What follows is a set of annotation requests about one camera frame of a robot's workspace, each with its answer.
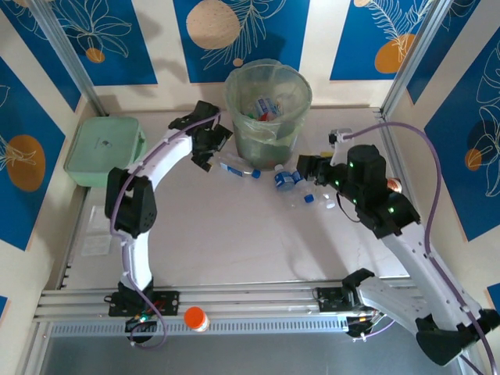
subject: blue bottle cap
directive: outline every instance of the blue bottle cap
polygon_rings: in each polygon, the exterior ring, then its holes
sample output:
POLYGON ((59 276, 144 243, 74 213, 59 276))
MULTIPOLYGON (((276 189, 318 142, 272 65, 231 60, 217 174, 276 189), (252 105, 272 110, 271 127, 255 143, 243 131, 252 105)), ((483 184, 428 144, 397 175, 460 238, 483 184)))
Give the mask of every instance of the blue bottle cap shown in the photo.
POLYGON ((311 203, 311 202, 314 202, 314 195, 312 195, 312 194, 307 194, 307 195, 304 197, 304 200, 305 200, 305 203, 311 203))

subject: lid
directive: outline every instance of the lid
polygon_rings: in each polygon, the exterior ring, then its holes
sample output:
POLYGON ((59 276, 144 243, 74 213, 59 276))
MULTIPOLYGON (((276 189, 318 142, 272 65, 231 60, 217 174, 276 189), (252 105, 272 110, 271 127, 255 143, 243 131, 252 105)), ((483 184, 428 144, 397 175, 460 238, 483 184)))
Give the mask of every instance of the lid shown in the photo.
POLYGON ((78 130, 67 169, 72 172, 108 173, 134 161, 141 137, 133 117, 94 117, 78 130))
POLYGON ((312 195, 312 194, 307 194, 307 195, 304 197, 304 200, 305 200, 305 203, 311 203, 311 202, 314 202, 314 195, 312 195))
POLYGON ((190 307, 184 313, 184 322, 193 330, 197 330, 198 328, 203 326, 206 319, 207 318, 205 312, 197 306, 190 307))

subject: label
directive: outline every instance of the label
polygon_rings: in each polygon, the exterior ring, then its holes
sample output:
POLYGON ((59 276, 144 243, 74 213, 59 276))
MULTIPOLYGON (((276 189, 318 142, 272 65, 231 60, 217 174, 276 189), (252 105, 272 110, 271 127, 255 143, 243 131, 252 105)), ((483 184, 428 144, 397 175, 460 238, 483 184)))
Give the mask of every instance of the label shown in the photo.
POLYGON ((104 214, 103 205, 92 207, 91 218, 88 221, 87 232, 109 231, 109 219, 104 214))
POLYGON ((255 103, 255 110, 257 111, 258 117, 262 116, 265 113, 272 113, 275 116, 278 115, 276 106, 270 98, 257 99, 257 102, 255 103))
POLYGON ((284 172, 279 172, 276 176, 274 176, 274 182, 276 182, 276 188, 280 188, 286 183, 294 182, 294 179, 290 172, 285 170, 284 172))
POLYGON ((231 173, 236 174, 239 177, 243 177, 243 172, 241 172, 240 170, 237 170, 237 169, 233 168, 232 166, 228 166, 227 164, 224 164, 223 162, 220 164, 220 166, 222 166, 222 168, 224 170, 226 170, 227 172, 231 172, 231 173))
POLYGON ((297 184, 300 180, 304 180, 304 177, 300 175, 300 173, 296 170, 291 174, 291 178, 294 179, 294 182, 297 184))
POLYGON ((81 255, 108 255, 111 248, 111 238, 111 234, 85 237, 81 255))

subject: water bottle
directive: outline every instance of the water bottle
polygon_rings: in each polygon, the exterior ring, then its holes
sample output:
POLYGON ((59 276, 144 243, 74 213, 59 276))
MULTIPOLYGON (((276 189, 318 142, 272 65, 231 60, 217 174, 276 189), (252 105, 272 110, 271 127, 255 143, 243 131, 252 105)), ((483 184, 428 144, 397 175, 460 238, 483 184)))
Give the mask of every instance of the water bottle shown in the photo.
POLYGON ((295 182, 291 173, 288 172, 281 164, 274 167, 276 175, 274 176, 274 182, 276 183, 276 189, 278 191, 290 191, 295 187, 295 182))
POLYGON ((253 178, 260 177, 260 170, 253 169, 246 161, 242 158, 233 155, 229 152, 223 152, 216 157, 217 164, 223 170, 227 172, 234 173, 239 177, 252 176, 253 178))
POLYGON ((284 205, 288 208, 294 208, 296 206, 295 193, 293 189, 295 188, 295 182, 291 173, 288 172, 281 164, 274 167, 276 175, 274 176, 274 182, 278 194, 280 195, 284 205))
POLYGON ((299 199, 303 200, 307 204, 313 203, 314 192, 311 184, 304 180, 304 177, 302 177, 297 170, 293 172, 291 177, 294 179, 295 190, 297 190, 299 199))

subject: wire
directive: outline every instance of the wire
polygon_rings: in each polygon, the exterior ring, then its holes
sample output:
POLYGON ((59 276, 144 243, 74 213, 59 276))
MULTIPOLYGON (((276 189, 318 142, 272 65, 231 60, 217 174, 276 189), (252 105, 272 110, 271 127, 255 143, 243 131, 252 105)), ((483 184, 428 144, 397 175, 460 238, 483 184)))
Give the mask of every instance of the wire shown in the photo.
POLYGON ((381 334, 382 332, 385 332, 386 330, 388 330, 389 328, 391 328, 394 323, 396 323, 395 320, 392 320, 387 326, 385 326, 384 328, 380 328, 378 331, 376 332, 372 332, 371 334, 365 334, 364 336, 362 337, 354 337, 352 340, 354 342, 358 341, 358 340, 363 340, 365 341, 367 338, 372 338, 373 336, 377 336, 378 334, 381 334))
POLYGON ((338 203, 338 206, 340 207, 341 211, 344 213, 345 217, 347 217, 349 220, 351 220, 353 223, 360 223, 361 220, 354 220, 352 219, 347 213, 346 211, 344 211, 344 207, 342 207, 342 203, 341 203, 341 196, 340 194, 337 193, 337 203, 338 203))
POLYGON ((474 372, 477 375, 483 375, 483 373, 476 367, 476 365, 474 365, 471 361, 469 361, 469 359, 467 357, 465 357, 464 354, 460 355, 460 359, 463 360, 463 362, 467 363, 467 365, 469 365, 469 367, 472 370, 474 370, 474 372))
POLYGON ((436 209, 438 207, 438 200, 439 200, 439 194, 441 193, 441 164, 439 162, 439 156, 438 152, 434 148, 434 145, 430 141, 430 139, 425 135, 424 132, 422 132, 420 129, 413 127, 412 125, 408 125, 407 123, 397 123, 397 122, 388 122, 388 123, 378 123, 377 125, 373 125, 371 127, 367 127, 364 130, 358 131, 353 134, 347 134, 344 136, 344 139, 352 139, 355 137, 358 137, 360 135, 363 135, 365 133, 368 133, 372 130, 380 129, 382 127, 402 127, 408 130, 411 130, 415 133, 417 133, 425 142, 427 143, 427 146, 429 146, 430 152, 432 153, 432 156, 434 157, 434 163, 436 165, 436 192, 434 193, 434 199, 432 201, 432 206, 430 207, 430 213, 429 213, 429 219, 427 220, 427 225, 425 227, 425 234, 423 238, 423 242, 425 245, 425 252, 427 255, 430 255, 428 259, 436 269, 436 271, 439 273, 443 281, 448 285, 450 290, 452 291, 453 295, 456 297, 457 301, 461 305, 462 309, 464 312, 466 312, 467 317, 470 319, 471 323, 473 324, 474 328, 476 329, 477 334, 479 335, 481 341, 483 342, 484 349, 487 354, 487 358, 490 362, 491 366, 491 373, 492 375, 498 375, 498 370, 497 370, 497 364, 495 361, 495 357, 493 356, 493 351, 491 350, 491 346, 486 338, 486 335, 484 334, 482 328, 480 327, 479 323, 476 321, 476 318, 474 315, 471 313, 470 309, 467 307, 467 303, 465 299, 463 298, 462 294, 460 291, 455 287, 453 282, 450 280, 446 272, 441 268, 439 263, 434 259, 432 256, 432 251, 430 249, 430 230, 432 228, 432 223, 434 222, 434 216, 436 214, 436 209))
POLYGON ((144 161, 141 163, 140 166, 138 166, 127 178, 125 181, 125 184, 123 184, 122 189, 120 190, 120 193, 118 194, 118 197, 116 198, 116 203, 112 211, 111 215, 111 220, 109 224, 109 232, 111 233, 112 236, 119 237, 121 239, 121 245, 122 245, 122 264, 123 264, 123 271, 127 275, 127 279, 130 282, 130 285, 134 288, 134 290, 141 296, 141 298, 146 302, 146 305, 149 306, 149 308, 155 313, 155 315, 158 317, 159 322, 162 324, 163 327, 163 337, 161 342, 159 342, 156 345, 152 346, 144 346, 144 345, 136 345, 134 341, 131 341, 130 344, 135 346, 136 348, 141 348, 141 349, 157 349, 162 347, 165 342, 166 342, 166 322, 163 319, 162 313, 156 308, 156 306, 151 302, 151 300, 142 292, 142 290, 135 284, 135 281, 131 275, 131 268, 130 268, 130 243, 128 241, 128 237, 124 234, 121 234, 117 230, 115 230, 115 224, 116 224, 116 217, 118 216, 118 209, 120 208, 120 204, 122 202, 123 196, 125 195, 125 191, 127 190, 128 186, 134 179, 134 177, 144 169, 145 165, 152 159, 154 158, 165 146, 167 146, 171 141, 174 141, 175 139, 179 138, 181 135, 185 134, 187 131, 194 127, 198 127, 200 125, 203 125, 207 123, 208 121, 212 121, 218 119, 220 121, 220 111, 214 115, 210 116, 206 119, 199 120, 195 123, 192 123, 191 125, 185 127, 183 130, 179 130, 166 140, 156 146, 151 153, 144 159, 144 161))

